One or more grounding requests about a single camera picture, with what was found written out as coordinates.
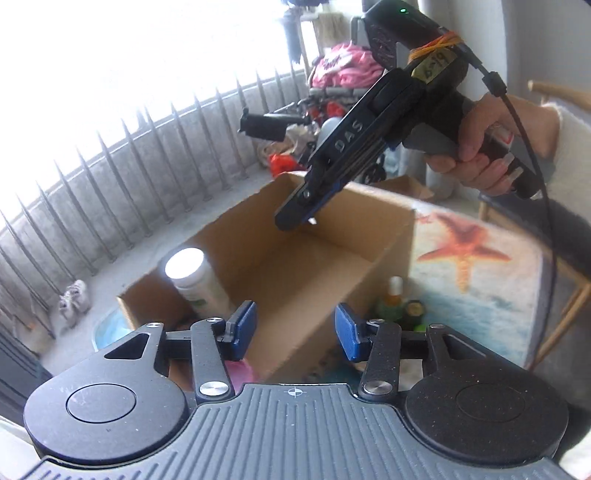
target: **pink object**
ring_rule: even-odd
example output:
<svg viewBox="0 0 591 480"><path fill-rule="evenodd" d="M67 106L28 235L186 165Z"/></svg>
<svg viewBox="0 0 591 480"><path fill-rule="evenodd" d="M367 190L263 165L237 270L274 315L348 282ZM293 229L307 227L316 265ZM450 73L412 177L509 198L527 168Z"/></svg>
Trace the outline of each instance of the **pink object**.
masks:
<svg viewBox="0 0 591 480"><path fill-rule="evenodd" d="M367 88L377 82L383 72L384 69L369 50L352 43L342 43L320 60L312 78L312 87Z"/></svg>
<svg viewBox="0 0 591 480"><path fill-rule="evenodd" d="M256 381L255 372L246 360L240 360L238 362L226 360L224 364L226 364L228 375L230 375L234 392L240 392L242 386L245 383L252 383Z"/></svg>

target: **black cable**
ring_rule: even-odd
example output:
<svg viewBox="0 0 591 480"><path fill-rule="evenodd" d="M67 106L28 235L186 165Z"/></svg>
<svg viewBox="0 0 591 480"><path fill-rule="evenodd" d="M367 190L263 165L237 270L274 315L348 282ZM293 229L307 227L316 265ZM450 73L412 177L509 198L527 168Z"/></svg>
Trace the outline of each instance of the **black cable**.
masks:
<svg viewBox="0 0 591 480"><path fill-rule="evenodd" d="M527 132L525 131L525 127L523 123L521 123L521 119L515 110L515 107L509 100L507 96L507 85L503 82L501 76L497 72L489 72L484 65L480 61L480 59L476 56L476 54L465 44L458 45L459 50L462 52L464 58L477 70L479 70L483 74L482 81L488 88L488 90L494 96L500 98L507 110L509 110L509 114L513 118L517 130L519 130L519 135L521 136L523 143L525 144L525 148L527 149L527 154L530 157L531 164L534 167L535 174L541 180L541 187L540 191L542 192L542 201L544 202L544 208L546 210L546 220L548 223L548 236L550 237L550 252L551 252L551 264L550 264L550 288L548 290L548 305L546 307L546 313L544 315L544 320L542 321L541 325L541 332L538 339L535 341L535 347L533 351L533 359L528 366L528 369L533 369L536 363L536 357L538 356L538 351L540 350L540 346L542 341L544 340L544 334L548 327L548 323L550 322L550 314L552 311L552 303L554 301L554 291L556 290L556 280L558 275L558 255L556 254L556 237L554 236L554 221L552 218L552 210L550 206L550 197L548 196L548 191L546 189L546 183L544 181L544 175L540 169L540 165L538 163L538 157L534 151L534 147L531 145L531 141Z"/></svg>
<svg viewBox="0 0 591 480"><path fill-rule="evenodd" d="M542 201L544 202L544 208L546 210L546 221L548 222L548 235L550 237L550 251L551 251L551 265L550 265L550 289L548 291L548 305L546 307L546 313L544 315L544 320L542 321L542 329L540 332L539 338L536 340L535 348L534 348L534 357L531 363L531 368L536 365L536 357L538 355L538 351L540 350L540 346L542 341L544 340L544 334L546 332L546 328L548 327L548 323L550 321L550 313L552 310L552 302L554 300L554 291L556 289L556 279L557 279L557 272L558 272L558 256L556 254L556 239L554 237L554 222L552 218L552 210L550 207L550 197L548 196L548 191L546 189L546 183L544 182L544 176L540 169L540 165L538 164L538 158L535 154L535 151L531 145L530 139L527 136L527 132L523 124L521 123L521 119L515 110L515 107L509 100L507 94L501 95L501 100L509 110L509 113L513 117L515 124L517 125L517 130L519 130L519 134L523 139L523 143L527 149L527 153L530 156L531 164L534 167L535 174L542 180L540 190L542 192Z"/></svg>

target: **silver screw head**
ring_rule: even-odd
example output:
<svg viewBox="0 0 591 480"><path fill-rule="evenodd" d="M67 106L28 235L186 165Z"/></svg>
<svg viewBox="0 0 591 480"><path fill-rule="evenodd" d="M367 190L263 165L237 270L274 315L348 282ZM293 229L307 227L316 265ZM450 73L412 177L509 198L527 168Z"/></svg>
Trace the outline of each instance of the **silver screw head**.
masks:
<svg viewBox="0 0 591 480"><path fill-rule="evenodd" d="M230 390L230 387L227 384L217 381L205 382L199 387L199 391L208 397L219 397L220 395L224 395L228 390Z"/></svg>
<svg viewBox="0 0 591 480"><path fill-rule="evenodd" d="M392 391L392 385L384 380L372 380L363 386L365 393L369 395L385 395Z"/></svg>

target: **white sneaker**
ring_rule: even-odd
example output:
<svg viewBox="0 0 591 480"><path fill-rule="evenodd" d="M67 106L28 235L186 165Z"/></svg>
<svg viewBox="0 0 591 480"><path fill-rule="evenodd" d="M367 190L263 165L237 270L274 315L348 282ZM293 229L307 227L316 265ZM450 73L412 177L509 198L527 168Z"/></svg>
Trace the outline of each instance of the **white sneaker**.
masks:
<svg viewBox="0 0 591 480"><path fill-rule="evenodd" d="M60 297L60 315L66 321L69 328L74 328L78 323L78 312L72 303L70 293L66 291L63 296Z"/></svg>
<svg viewBox="0 0 591 480"><path fill-rule="evenodd" d="M72 299L72 304L80 313L86 313L90 310L92 306L90 303L90 295L88 292L88 286L82 280L76 280L72 285L70 285L66 293L70 294L70 298Z"/></svg>

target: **cardboard box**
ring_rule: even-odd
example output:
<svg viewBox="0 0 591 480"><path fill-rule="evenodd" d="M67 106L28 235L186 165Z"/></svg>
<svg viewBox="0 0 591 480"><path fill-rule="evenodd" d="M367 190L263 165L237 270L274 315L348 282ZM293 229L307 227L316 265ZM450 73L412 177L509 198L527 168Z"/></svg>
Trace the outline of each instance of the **cardboard box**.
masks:
<svg viewBox="0 0 591 480"><path fill-rule="evenodd" d="M399 193L400 195L422 200L424 202L429 202L435 196L435 194L425 185L408 175L379 181L373 183L372 187L387 190L388 192Z"/></svg>
<svg viewBox="0 0 591 480"><path fill-rule="evenodd" d="M364 315L388 278L407 277L414 223L414 212L394 195L351 185L316 215L316 225L281 232L274 212L302 181L280 175L171 251L120 296L125 315L136 326L190 316L164 264L181 248L201 248L236 305L257 303L246 358L259 378L299 381L336 343L338 302Z"/></svg>

